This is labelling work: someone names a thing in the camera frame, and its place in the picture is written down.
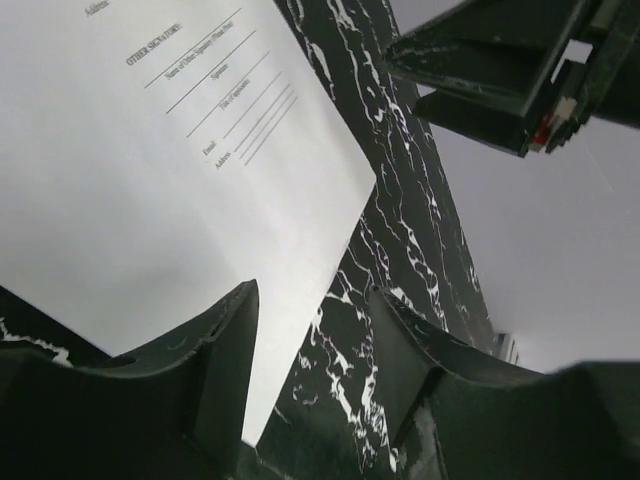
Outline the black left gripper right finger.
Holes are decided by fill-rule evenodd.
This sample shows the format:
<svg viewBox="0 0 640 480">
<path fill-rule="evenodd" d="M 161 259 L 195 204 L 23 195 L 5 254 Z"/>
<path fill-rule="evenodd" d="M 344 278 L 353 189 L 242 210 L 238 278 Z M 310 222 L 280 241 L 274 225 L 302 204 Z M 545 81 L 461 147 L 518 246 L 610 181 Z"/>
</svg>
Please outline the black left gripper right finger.
<svg viewBox="0 0 640 480">
<path fill-rule="evenodd" d="M 550 374 L 484 353 L 390 291 L 368 293 L 389 440 L 430 424 L 444 479 L 635 479 L 639 365 L 585 361 Z"/>
</svg>

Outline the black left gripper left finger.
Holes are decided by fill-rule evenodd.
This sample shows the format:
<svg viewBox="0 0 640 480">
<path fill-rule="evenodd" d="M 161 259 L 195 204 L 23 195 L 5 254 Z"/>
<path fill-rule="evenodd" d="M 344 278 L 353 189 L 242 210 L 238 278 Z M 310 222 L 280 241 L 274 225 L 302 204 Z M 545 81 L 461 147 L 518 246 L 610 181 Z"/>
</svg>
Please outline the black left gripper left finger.
<svg viewBox="0 0 640 480">
<path fill-rule="evenodd" d="M 236 471 L 259 318 L 256 281 L 91 367 L 1 352 L 5 479 L 226 479 Z"/>
</svg>

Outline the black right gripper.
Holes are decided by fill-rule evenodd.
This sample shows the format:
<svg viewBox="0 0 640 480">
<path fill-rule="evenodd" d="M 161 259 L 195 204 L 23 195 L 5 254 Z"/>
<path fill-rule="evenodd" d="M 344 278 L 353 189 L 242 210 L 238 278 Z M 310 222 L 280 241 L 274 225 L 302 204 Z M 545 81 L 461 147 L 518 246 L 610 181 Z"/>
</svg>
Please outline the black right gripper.
<svg viewBox="0 0 640 480">
<path fill-rule="evenodd" d="M 394 74 L 478 102 L 530 103 L 551 77 L 586 1 L 464 1 L 394 39 L 383 62 Z M 593 50 L 581 79 L 562 86 L 552 113 L 521 117 L 434 91 L 421 120 L 524 158 L 555 150 L 591 118 L 639 128 L 639 3 L 601 1 L 581 39 Z"/>
</svg>

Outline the white paper stack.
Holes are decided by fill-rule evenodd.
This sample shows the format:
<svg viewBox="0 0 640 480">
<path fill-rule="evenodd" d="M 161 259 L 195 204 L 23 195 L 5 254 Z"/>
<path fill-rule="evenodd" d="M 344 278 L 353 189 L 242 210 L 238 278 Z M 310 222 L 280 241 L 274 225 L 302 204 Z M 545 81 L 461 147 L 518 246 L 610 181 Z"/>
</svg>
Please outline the white paper stack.
<svg viewBox="0 0 640 480">
<path fill-rule="evenodd" d="M 111 355 L 256 280 L 264 432 L 375 176 L 272 1 L 1 5 L 1 283 Z"/>
</svg>

